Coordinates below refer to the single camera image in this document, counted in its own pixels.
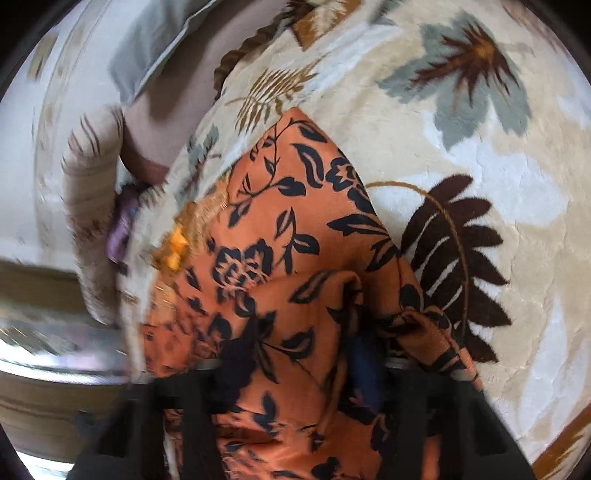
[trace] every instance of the leaf pattern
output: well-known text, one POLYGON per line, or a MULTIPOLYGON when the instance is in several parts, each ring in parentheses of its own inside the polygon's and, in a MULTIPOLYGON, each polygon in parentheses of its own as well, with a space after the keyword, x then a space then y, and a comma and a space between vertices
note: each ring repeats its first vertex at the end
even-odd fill
POLYGON ((203 144, 197 143, 194 135, 191 135, 187 143, 187 153, 189 155, 189 177, 183 181, 182 186, 174 194, 179 207, 182 207, 187 201, 193 200, 197 194, 199 177, 205 161, 210 157, 219 157, 212 154, 212 149, 219 140, 219 131, 215 125, 205 136, 203 144))
POLYGON ((201 300, 199 300, 198 297, 187 299, 187 303, 195 313, 200 313, 202 315, 205 315, 207 313, 205 310, 203 310, 203 305, 201 304, 201 300))
POLYGON ((239 448, 243 446, 244 444, 242 442, 232 441, 225 444, 224 448, 227 452, 236 452, 239 448))
POLYGON ((342 218, 332 220, 326 226, 341 232, 343 236, 359 233, 361 235, 376 235, 379 238, 370 247, 373 255, 368 266, 365 268, 367 273, 378 271, 400 253, 396 245, 392 243, 388 231, 377 221, 377 217, 374 220, 369 215, 351 213, 342 218))
POLYGON ((216 314, 207 329, 208 335, 214 335, 215 332, 217 332, 225 342, 232 338, 232 326, 220 313, 216 314))
POLYGON ((336 472, 340 468, 338 458, 328 457, 324 463, 316 465, 310 473, 318 480, 332 480, 336 477, 336 472))
POLYGON ((490 103, 505 132, 525 134, 531 109, 517 67, 479 20, 463 12, 451 27, 422 25, 421 35, 425 55, 378 82, 387 95, 402 103, 435 96, 447 150, 476 132, 490 103))
POLYGON ((220 247, 212 278, 217 284, 217 301, 234 299, 259 283, 267 282, 273 265, 273 249, 261 238, 247 247, 220 247))
POLYGON ((283 177, 277 182, 277 187, 282 195, 286 197, 303 197, 306 194, 306 187, 294 177, 283 177))
POLYGON ((314 147, 309 145, 294 143, 293 147, 306 169, 306 180, 313 189, 321 189, 324 180, 324 165, 322 159, 314 147))
POLYGON ((291 295, 289 302, 307 304, 318 298, 322 287, 334 272, 322 270, 313 274, 291 295))
POLYGON ((256 317, 256 348, 255 359, 258 366, 261 368, 263 375, 274 384, 278 384, 277 375, 275 373, 275 366, 265 350, 265 340, 271 335, 273 325, 275 323, 276 312, 268 312, 266 315, 256 317))
POLYGON ((291 470, 275 470, 274 472, 271 472, 271 476, 273 478, 301 478, 291 470))
POLYGON ((558 438, 540 455, 532 465, 535 477, 540 480, 554 480, 557 475, 574 466, 573 454, 584 451, 585 430, 591 425, 591 404, 567 425, 558 438))
POLYGON ((363 213, 375 215, 374 207, 369 201, 369 196, 359 175, 349 160, 341 153, 340 157, 330 162, 330 170, 326 174, 326 180, 332 184, 333 191, 347 190, 347 198, 363 213))
POLYGON ((463 333, 472 358, 479 362, 496 362, 498 359, 492 348, 468 323, 484 327, 511 324, 504 309, 476 284, 476 280, 497 286, 508 283, 479 250, 498 247, 503 240, 494 229, 472 223, 491 208, 491 203, 485 199, 459 197, 472 181, 469 175, 453 175, 428 192, 402 182, 383 182, 368 187, 396 185, 424 197, 423 204, 404 229, 401 252, 408 255, 415 245, 409 261, 417 275, 422 270, 421 287, 452 320, 454 329, 463 333))
POLYGON ((302 360, 314 351, 314 338, 314 327, 310 327, 306 332, 298 332, 283 340, 281 348, 292 361, 302 360))
POLYGON ((168 182, 165 180, 160 185, 153 185, 142 192, 139 196, 139 207, 153 209, 158 205, 160 199, 164 197, 164 187, 168 182))
POLYGON ((297 70, 265 69, 245 97, 226 102, 226 105, 243 102, 236 119, 238 132, 254 130, 261 119, 266 123, 273 110, 278 116, 283 115, 283 102, 291 101, 293 96, 304 88, 306 82, 318 75, 312 73, 312 70, 320 60, 322 58, 297 70))
POLYGON ((283 263, 285 273, 293 273, 293 251, 299 254, 320 255, 320 244, 318 240, 306 233, 297 233, 296 213, 293 208, 289 212, 284 210, 279 214, 275 222, 275 239, 291 230, 290 240, 283 247, 283 254, 275 264, 275 268, 283 263))
POLYGON ((237 50, 226 53, 220 65, 213 72, 213 86, 217 91, 216 100, 222 95, 226 78, 245 56, 277 38, 287 28, 304 18, 314 10, 306 0, 288 0, 284 10, 275 16, 269 25, 259 28, 256 34, 247 38, 237 50))
POLYGON ((291 29, 303 50, 339 25, 361 4, 361 0, 331 0, 316 7, 291 29))
POLYGON ((275 416, 277 415, 277 405, 275 404, 275 400, 269 392, 266 392, 261 400, 263 413, 253 413, 252 419, 253 421, 262 427, 268 434, 271 436, 276 436, 278 434, 275 431, 275 416))
POLYGON ((189 267, 186 273, 187 283, 191 285, 196 290, 201 291, 201 285, 199 284, 199 280, 197 279, 197 275, 195 275, 195 269, 193 267, 189 267))
POLYGON ((256 463, 266 463, 261 457, 259 457, 255 452, 253 452, 252 450, 248 449, 246 451, 246 454, 249 456, 249 458, 251 460, 253 460, 256 463))
POLYGON ((294 125, 298 125, 298 130, 301 133, 301 136, 307 140, 312 140, 313 142, 319 143, 327 143, 328 140, 326 137, 318 131, 316 126, 309 121, 306 120, 298 120, 294 121, 294 125))

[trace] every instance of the pillow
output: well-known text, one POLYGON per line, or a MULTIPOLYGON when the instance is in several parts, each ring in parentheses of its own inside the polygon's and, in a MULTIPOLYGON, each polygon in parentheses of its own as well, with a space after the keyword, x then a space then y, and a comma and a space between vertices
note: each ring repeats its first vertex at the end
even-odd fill
POLYGON ((125 111, 121 160, 139 180, 158 184, 217 96, 214 71, 229 50, 270 24, 287 0, 232 0, 188 36, 158 77, 125 111))
POLYGON ((129 105, 183 39, 222 0, 152 0, 125 34, 109 63, 121 103, 129 105))

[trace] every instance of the black floral print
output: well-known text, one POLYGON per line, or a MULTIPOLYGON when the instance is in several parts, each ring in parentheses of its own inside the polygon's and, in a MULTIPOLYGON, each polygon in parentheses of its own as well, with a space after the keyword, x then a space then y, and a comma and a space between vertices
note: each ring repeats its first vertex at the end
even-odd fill
POLYGON ((234 299, 237 292, 266 282, 272 265, 273 249, 263 239, 244 253, 238 248, 221 247, 212 269, 212 278, 219 285, 217 301, 234 299))
POLYGON ((335 192, 349 189, 347 198, 363 213, 375 213, 357 171, 345 156, 337 157, 330 162, 330 170, 326 174, 326 180, 331 182, 335 192))
POLYGON ((293 272, 293 251, 299 254, 320 255, 320 244, 318 240, 306 233, 298 233, 296 225, 296 213, 294 209, 288 212, 284 210, 277 217, 275 226, 275 238, 278 239, 287 231, 291 232, 290 240, 283 247, 283 254, 275 265, 278 267, 283 263, 286 274, 293 272))

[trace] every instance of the orange fabric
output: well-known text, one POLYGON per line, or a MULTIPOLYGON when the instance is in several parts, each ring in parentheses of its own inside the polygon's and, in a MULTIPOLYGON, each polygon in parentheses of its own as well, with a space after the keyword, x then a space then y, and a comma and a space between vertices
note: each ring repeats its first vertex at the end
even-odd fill
MULTIPOLYGON (((172 313, 155 289, 143 330, 149 369, 166 376, 222 359, 229 412, 215 420, 231 478, 374 478, 395 424, 349 388, 348 339, 373 328, 389 355, 480 388, 469 355, 344 153, 301 111, 235 164, 228 194, 207 252, 172 285, 172 313)), ((178 452, 180 422, 169 415, 178 452)), ((425 479, 437 476, 438 451, 433 438, 425 479)))

